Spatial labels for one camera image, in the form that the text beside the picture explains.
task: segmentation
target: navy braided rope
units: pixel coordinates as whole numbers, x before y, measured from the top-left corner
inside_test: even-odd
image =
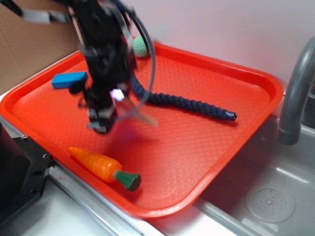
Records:
[[[130,79],[134,93],[141,99],[148,91],[146,91],[140,84],[135,75]],[[175,96],[164,93],[152,93],[149,92],[149,98],[147,102],[154,105],[167,105],[177,107],[186,111],[196,112],[203,114],[212,118],[225,119],[225,120],[235,120],[237,114],[235,112],[230,112],[226,109],[221,109],[214,105],[204,103],[201,101],[189,100],[181,96]]]

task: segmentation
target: tray rim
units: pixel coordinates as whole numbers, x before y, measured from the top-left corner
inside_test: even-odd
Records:
[[[178,61],[179,57],[184,55],[185,61],[181,61],[181,62],[187,63],[189,65],[195,65],[195,66],[198,66],[199,68],[207,69],[206,66],[209,66],[209,63],[211,63],[215,66],[214,68],[217,71],[223,70],[225,72],[225,74],[222,74],[222,73],[220,74],[244,81],[246,83],[253,84],[250,82],[249,77],[252,78],[253,76],[255,76],[257,77],[255,85],[267,91],[267,93],[270,96],[270,102],[269,102],[269,105],[260,114],[260,116],[258,116],[257,119],[255,119],[247,127],[247,129],[243,132],[242,135],[239,136],[236,142],[234,142],[233,145],[224,153],[224,155],[220,157],[218,162],[216,162],[212,166],[212,168],[210,168],[210,170],[207,172],[205,177],[185,196],[185,198],[183,198],[182,200],[178,201],[177,203],[171,206],[167,206],[162,209],[143,208],[130,202],[130,200],[126,199],[125,197],[117,193],[114,189],[112,189],[108,185],[106,185],[106,189],[104,189],[103,191],[98,191],[96,186],[98,185],[97,183],[99,183],[100,180],[94,176],[89,176],[86,180],[83,180],[84,182],[90,182],[89,184],[93,188],[95,188],[103,196],[113,201],[114,204],[116,204],[118,207],[127,211],[129,214],[132,214],[134,216],[137,216],[143,219],[165,217],[190,206],[197,199],[197,197],[203,192],[203,190],[211,183],[211,181],[216,177],[216,175],[219,174],[219,172],[217,173],[218,167],[222,169],[222,166],[225,167],[230,162],[230,160],[239,151],[239,149],[241,149],[241,147],[246,143],[246,141],[255,133],[255,131],[269,117],[269,115],[281,102],[284,96],[284,90],[280,81],[275,76],[270,75],[268,73],[251,69],[245,66],[237,65],[234,63],[226,62],[223,60],[214,59],[211,57],[199,55],[192,52],[187,52],[185,50],[173,48],[173,47],[162,45],[159,43],[155,43],[155,48],[156,48],[157,55],[165,56],[168,59],[173,59],[176,61]],[[54,63],[53,65],[47,67],[46,69],[42,70],[41,72],[37,73],[36,75],[22,82],[17,87],[13,88],[0,102],[0,114],[6,120],[11,122],[13,125],[15,125],[18,129],[20,129],[23,133],[28,134],[31,138],[36,140],[40,145],[48,149],[48,151],[51,152],[53,156],[58,155],[58,153],[60,153],[61,150],[59,150],[59,148],[56,148],[56,146],[49,144],[49,142],[45,141],[42,135],[38,136],[37,134],[35,134],[30,127],[24,125],[23,121],[15,117],[13,113],[11,113],[10,111],[12,111],[13,105],[20,98],[28,94],[27,91],[29,91],[28,89],[29,87],[31,87],[32,90],[36,89],[40,87],[42,84],[51,80],[51,77],[48,76],[50,73],[54,73],[56,70],[61,70],[61,69],[65,71],[68,68],[71,68],[72,66],[76,65],[77,63],[82,62],[83,60],[84,60],[83,56],[78,51],[65,57],[64,59]],[[234,72],[236,72],[237,78],[235,78],[235,76],[230,76],[230,73],[229,73],[230,70],[233,70]],[[67,167],[67,162],[68,161],[65,161],[61,164],[65,166],[67,169],[69,169]]]

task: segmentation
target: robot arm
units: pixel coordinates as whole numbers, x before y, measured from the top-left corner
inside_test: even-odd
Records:
[[[90,124],[88,127],[100,133],[108,133],[115,121],[119,120],[110,92],[113,89],[120,89],[124,96],[128,96],[131,89],[130,78],[136,68],[129,20],[135,23],[145,39],[151,55],[154,55],[152,42],[134,12],[126,8],[119,0],[55,1],[69,7],[71,15],[53,11],[22,9],[12,0],[0,0],[0,3],[31,22],[68,23],[71,18],[73,19],[81,41],[79,50],[86,59],[93,84],[87,88],[85,83],[78,82],[70,88],[70,92],[83,93],[84,107],[89,109]],[[153,76],[154,66],[149,90],[153,84]],[[129,116],[134,115],[146,99],[143,98],[140,104],[129,112]]]

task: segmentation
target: sink drain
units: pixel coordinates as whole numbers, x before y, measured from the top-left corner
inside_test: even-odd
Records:
[[[248,211],[257,219],[268,223],[287,220],[294,212],[292,195],[278,184],[256,185],[246,195]]]

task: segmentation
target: black machine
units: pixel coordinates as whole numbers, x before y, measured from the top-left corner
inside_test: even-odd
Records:
[[[148,99],[145,95],[132,110],[118,116],[111,91],[120,89],[125,97],[131,90],[130,78],[136,68],[131,23],[139,29],[151,58],[153,85],[155,53],[152,41],[134,11],[119,0],[55,0],[65,5],[69,13],[33,11],[20,8],[12,0],[0,0],[23,19],[49,24],[74,22],[93,84],[77,82],[71,93],[82,93],[80,107],[89,110],[88,127],[108,133],[115,122],[135,115]],[[48,175],[51,157],[31,138],[12,139],[0,124],[0,227],[31,203],[40,198]]]

